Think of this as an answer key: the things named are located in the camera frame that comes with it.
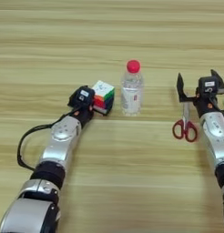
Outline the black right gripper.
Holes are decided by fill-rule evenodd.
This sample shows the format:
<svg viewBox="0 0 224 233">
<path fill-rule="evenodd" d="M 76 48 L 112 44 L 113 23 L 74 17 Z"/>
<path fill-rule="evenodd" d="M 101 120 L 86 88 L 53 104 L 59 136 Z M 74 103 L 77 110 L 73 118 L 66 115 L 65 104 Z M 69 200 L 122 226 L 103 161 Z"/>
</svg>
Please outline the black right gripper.
<svg viewBox="0 0 224 233">
<path fill-rule="evenodd" d="M 210 73 L 218 79 L 219 89 L 224 89 L 224 81 L 218 72 L 211 69 Z M 224 117 L 224 110 L 220 109 L 218 106 L 216 93 L 200 93 L 197 88 L 194 96 L 187 96 L 184 93 L 184 82 L 181 74 L 178 74 L 177 90 L 179 101 L 192 102 L 194 107 L 197 109 L 199 117 L 202 117 L 207 113 L 221 113 Z"/>
</svg>

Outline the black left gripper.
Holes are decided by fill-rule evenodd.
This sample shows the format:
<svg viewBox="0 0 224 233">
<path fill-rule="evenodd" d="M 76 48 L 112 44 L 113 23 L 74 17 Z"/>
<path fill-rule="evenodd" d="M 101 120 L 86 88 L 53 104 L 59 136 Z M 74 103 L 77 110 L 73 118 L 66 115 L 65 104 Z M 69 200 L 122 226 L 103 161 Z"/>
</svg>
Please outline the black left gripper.
<svg viewBox="0 0 224 233">
<path fill-rule="evenodd" d="M 76 93 L 73 93 L 67 105 L 73 107 L 75 105 Z M 95 112 L 98 112 L 102 116 L 107 116 L 111 111 L 114 104 L 114 97 L 110 97 L 105 102 L 105 108 L 93 105 L 93 106 L 77 106 L 75 107 L 69 115 L 71 117 L 76 118 L 79 122 L 81 127 L 84 127 L 94 116 Z"/>
</svg>

